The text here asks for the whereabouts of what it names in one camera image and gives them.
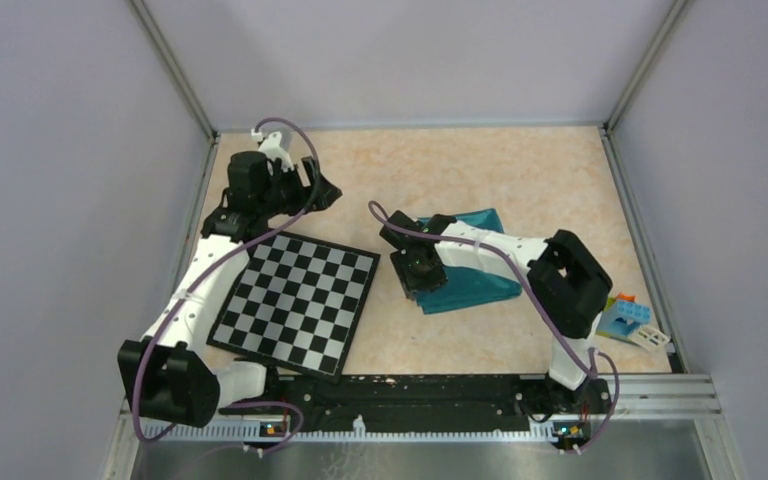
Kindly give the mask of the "teal cloth napkin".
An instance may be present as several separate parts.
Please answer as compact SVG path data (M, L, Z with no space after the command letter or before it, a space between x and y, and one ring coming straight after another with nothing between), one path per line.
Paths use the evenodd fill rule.
M458 213L458 221L481 229L504 233L501 219L494 208ZM493 274L461 267L444 267L447 281L431 292L419 292L415 302L424 314L432 315L501 302L519 297L521 285Z

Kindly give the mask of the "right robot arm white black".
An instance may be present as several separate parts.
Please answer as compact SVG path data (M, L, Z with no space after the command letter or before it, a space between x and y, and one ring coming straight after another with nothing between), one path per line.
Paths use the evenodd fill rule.
M391 262L409 299L441 289L452 268L518 282L553 336L549 404L572 412L586 400L585 382L596 375L592 339L613 282L576 234L512 236L448 215L422 222L400 210L388 215L376 202L369 209L394 249Z

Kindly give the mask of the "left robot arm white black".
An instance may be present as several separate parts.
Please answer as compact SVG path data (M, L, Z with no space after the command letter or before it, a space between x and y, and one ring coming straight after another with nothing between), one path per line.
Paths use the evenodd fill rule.
M257 413L279 404L280 386L264 365L236 361L211 369L204 350L214 322L253 250L272 239L272 218L297 221L329 208L342 192L326 180L316 156L292 166L257 151L232 156L228 185L205 218L194 256L155 323L126 340L117 363L134 421L143 418L194 427L243 400Z

